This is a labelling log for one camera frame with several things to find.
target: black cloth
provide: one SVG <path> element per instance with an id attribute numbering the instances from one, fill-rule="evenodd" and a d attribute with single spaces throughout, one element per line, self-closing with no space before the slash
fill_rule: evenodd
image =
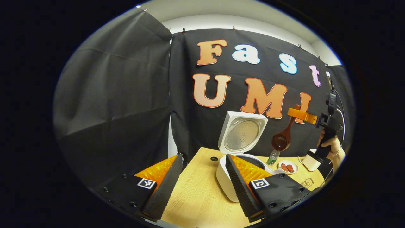
<path id="1" fill-rule="evenodd" d="M 222 54 L 220 56 L 216 57 L 214 55 L 217 62 L 212 65 L 197 65 L 196 62 L 200 58 L 200 47 L 197 46 L 197 43 L 219 39 L 225 39 L 228 45 L 221 47 Z M 260 63 L 250 64 L 233 59 L 234 47 L 239 44 L 254 46 L 258 50 Z M 282 71 L 279 59 L 281 53 L 288 54 L 296 59 L 298 69 L 296 74 L 292 75 Z M 320 87 L 317 87 L 313 82 L 309 68 L 311 65 L 315 65 L 319 71 Z M 290 119 L 287 115 L 288 108 L 293 108 L 295 104 L 301 103 L 299 96 L 301 92 L 311 96 L 308 112 L 316 115 L 327 113 L 325 97 L 330 89 L 326 71 L 331 72 L 331 69 L 328 69 L 324 62 L 311 53 L 301 50 L 298 46 L 286 41 L 263 34 L 227 29 L 192 30 L 174 34 L 169 78 L 171 101 L 173 103 L 173 137 L 179 152 L 186 154 L 188 159 L 191 160 L 201 146 L 218 149 L 218 139 L 226 113 L 227 111 L 241 111 L 241 107 L 245 105 L 248 92 L 245 79 L 254 77 L 263 82 L 266 93 L 275 84 L 282 84 L 288 89 L 281 110 L 283 117 L 281 119 L 269 118 L 260 140 L 251 151 L 247 152 L 257 156 L 269 156 L 272 151 L 271 138 L 287 126 Z M 207 108 L 199 105 L 194 100 L 194 80 L 192 76 L 196 73 L 210 75 L 211 78 L 208 80 L 206 87 L 206 97 L 210 99 L 216 96 L 217 81 L 214 80 L 215 75 L 228 75 L 232 78 L 228 82 L 225 101 L 221 106 Z M 340 77 L 341 72 L 333 72 L 331 75 Z M 341 90 L 339 92 L 343 100 L 350 99 L 353 96 L 349 91 Z M 346 113 L 352 111 L 349 106 L 345 109 Z M 305 156 L 309 149 L 316 148 L 320 132 L 321 128 L 317 129 L 308 123 L 295 123 L 291 130 L 291 145 L 280 156 Z"/>
<path id="2" fill-rule="evenodd" d="M 53 123 L 72 170 L 88 187 L 167 158 L 172 34 L 134 8 L 84 41 L 57 84 Z"/>

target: black handle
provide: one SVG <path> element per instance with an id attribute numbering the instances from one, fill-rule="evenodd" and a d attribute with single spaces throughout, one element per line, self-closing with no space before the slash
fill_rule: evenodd
<path id="1" fill-rule="evenodd" d="M 328 141 L 331 138 L 334 138 L 336 135 L 336 131 L 326 127 L 325 128 L 325 134 L 324 137 L 322 138 L 321 142 L 319 143 L 318 148 L 316 149 L 316 155 L 321 158 L 322 160 L 325 160 L 325 158 L 328 156 L 329 152 L 330 152 L 330 146 L 327 147 L 322 147 L 322 143 Z"/>

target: white ceiling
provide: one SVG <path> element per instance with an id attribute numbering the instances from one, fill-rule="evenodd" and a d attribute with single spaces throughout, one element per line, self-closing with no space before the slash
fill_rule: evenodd
<path id="1" fill-rule="evenodd" d="M 152 0 L 140 5 L 160 22 L 203 14 L 234 15 L 277 26 L 310 44 L 319 40 L 300 22 L 256 0 Z"/>

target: orange letter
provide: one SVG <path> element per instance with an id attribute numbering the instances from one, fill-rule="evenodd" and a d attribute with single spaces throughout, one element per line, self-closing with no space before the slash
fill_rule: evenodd
<path id="1" fill-rule="evenodd" d="M 311 96 L 307 93 L 300 93 L 300 98 L 301 98 L 301 111 L 306 112 L 308 111 L 308 106 L 309 106 L 309 102 L 311 101 Z M 297 123 L 304 123 L 304 121 L 299 120 L 299 119 L 295 119 L 295 122 Z"/>
<path id="2" fill-rule="evenodd" d="M 207 81 L 210 76 L 203 73 L 198 73 L 193 75 L 194 83 L 194 100 L 201 106 L 216 108 L 221 106 L 225 100 L 226 85 L 230 81 L 228 75 L 217 75 L 215 80 L 218 82 L 217 95 L 214 99 L 208 99 L 205 96 L 205 87 L 207 86 Z"/>
<path id="3" fill-rule="evenodd" d="M 209 65 L 216 63 L 217 59 L 212 57 L 212 53 L 215 53 L 216 56 L 221 55 L 222 49 L 218 45 L 226 47 L 228 43 L 226 40 L 199 42 L 197 46 L 200 46 L 200 59 L 197 61 L 197 65 Z"/>
<path id="4" fill-rule="evenodd" d="M 271 104 L 270 109 L 266 112 L 266 116 L 274 119 L 281 119 L 281 107 L 283 106 L 284 95 L 287 92 L 287 87 L 275 84 L 268 94 L 264 89 L 264 85 L 261 80 L 253 77 L 249 77 L 245 80 L 249 85 L 247 91 L 247 98 L 245 106 L 241 107 L 242 112 L 255 113 L 254 103 L 259 109 L 259 114 L 263 114 L 267 107 Z"/>

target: white wall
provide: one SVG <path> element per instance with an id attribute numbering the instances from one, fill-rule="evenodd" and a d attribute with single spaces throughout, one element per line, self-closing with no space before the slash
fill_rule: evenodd
<path id="1" fill-rule="evenodd" d="M 321 60 L 329 66 L 342 65 L 339 58 L 329 48 L 329 46 L 322 40 L 312 43 L 313 49 L 318 53 Z"/>
<path id="2" fill-rule="evenodd" d="M 166 28 L 171 28 L 171 33 L 182 32 L 183 28 L 186 31 L 208 28 L 225 28 L 232 29 L 235 26 L 236 30 L 244 30 L 250 32 L 257 32 L 271 37 L 275 37 L 287 41 L 293 45 L 301 44 L 301 47 L 309 53 L 320 56 L 321 60 L 328 63 L 330 66 L 341 65 L 339 59 L 335 56 L 333 51 L 322 41 L 315 41 L 312 45 L 304 39 L 284 30 L 279 27 L 270 25 L 265 22 L 256 21 L 253 19 L 238 17 L 232 15 L 194 15 L 188 17 L 176 18 L 173 20 L 162 22 Z M 177 154 L 177 147 L 173 140 L 171 130 L 171 120 L 169 123 L 169 144 L 168 156 L 172 157 Z"/>

